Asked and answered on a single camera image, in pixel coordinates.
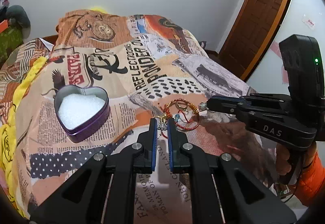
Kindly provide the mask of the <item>orange jacket sleeve forearm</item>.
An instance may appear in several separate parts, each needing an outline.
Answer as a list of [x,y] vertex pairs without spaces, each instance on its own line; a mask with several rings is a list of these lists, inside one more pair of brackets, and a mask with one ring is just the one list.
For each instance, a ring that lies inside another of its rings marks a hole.
[[324,167],[314,142],[305,153],[302,174],[296,185],[293,185],[295,196],[304,206],[312,205],[324,194]]

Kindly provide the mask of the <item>right hand holding gripper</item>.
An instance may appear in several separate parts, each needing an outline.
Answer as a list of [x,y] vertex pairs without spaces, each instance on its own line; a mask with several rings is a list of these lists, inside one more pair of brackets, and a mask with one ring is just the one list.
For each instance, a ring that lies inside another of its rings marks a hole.
[[291,171],[291,165],[288,163],[290,153],[285,146],[276,145],[276,171],[280,176],[285,176]]

